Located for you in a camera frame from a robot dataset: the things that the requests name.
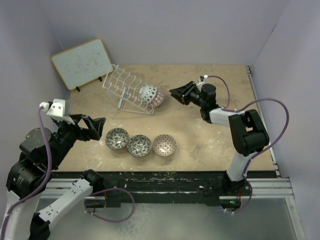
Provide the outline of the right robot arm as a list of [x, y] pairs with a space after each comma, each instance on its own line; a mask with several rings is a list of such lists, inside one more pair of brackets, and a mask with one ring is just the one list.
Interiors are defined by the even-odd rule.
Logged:
[[173, 88], [170, 95], [182, 105], [193, 103], [200, 107], [201, 118], [209, 124], [229, 127], [235, 154], [226, 170], [222, 190], [228, 196], [240, 190], [240, 181], [246, 176], [250, 159], [263, 151], [270, 138], [257, 110], [229, 112], [217, 104], [216, 87], [205, 83], [198, 89], [195, 82]]

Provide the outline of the white wire dish rack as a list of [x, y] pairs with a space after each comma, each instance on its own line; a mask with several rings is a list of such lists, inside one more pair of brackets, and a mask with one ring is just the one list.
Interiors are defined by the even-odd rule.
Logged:
[[102, 88], [118, 110], [152, 115], [155, 109], [144, 103], [140, 96], [141, 88], [146, 85], [146, 82], [124, 68], [111, 64], [108, 73], [104, 77]]

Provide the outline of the red patterned bowl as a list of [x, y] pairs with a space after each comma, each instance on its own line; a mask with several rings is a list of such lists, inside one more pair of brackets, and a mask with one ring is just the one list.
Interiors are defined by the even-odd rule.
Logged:
[[148, 104], [148, 107], [156, 108], [164, 101], [164, 99], [165, 94], [161, 90], [158, 90], [153, 100]]

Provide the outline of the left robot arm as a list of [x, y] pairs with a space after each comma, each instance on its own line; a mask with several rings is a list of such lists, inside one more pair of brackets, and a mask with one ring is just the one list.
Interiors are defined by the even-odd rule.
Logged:
[[19, 160], [7, 177], [7, 205], [0, 230], [2, 240], [46, 240], [58, 220], [87, 195], [103, 191], [103, 178], [86, 170], [75, 185], [56, 201], [37, 210], [43, 191], [76, 141], [100, 140], [104, 117], [73, 114], [56, 120], [56, 132], [41, 125], [31, 130], [20, 144]]

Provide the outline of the grey leaf bowl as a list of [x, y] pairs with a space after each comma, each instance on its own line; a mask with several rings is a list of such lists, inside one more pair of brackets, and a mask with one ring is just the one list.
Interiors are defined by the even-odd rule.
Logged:
[[127, 150], [133, 157], [142, 158], [149, 154], [152, 148], [151, 140], [142, 134], [131, 137], [127, 143]]
[[111, 150], [120, 150], [127, 146], [129, 134], [123, 128], [113, 128], [105, 136], [105, 144]]

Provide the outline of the brown patterned bowl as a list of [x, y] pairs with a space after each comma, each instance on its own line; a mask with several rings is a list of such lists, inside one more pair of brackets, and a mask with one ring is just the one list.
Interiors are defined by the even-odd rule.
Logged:
[[177, 150], [175, 138], [169, 134], [158, 135], [152, 143], [153, 151], [160, 157], [169, 157]]

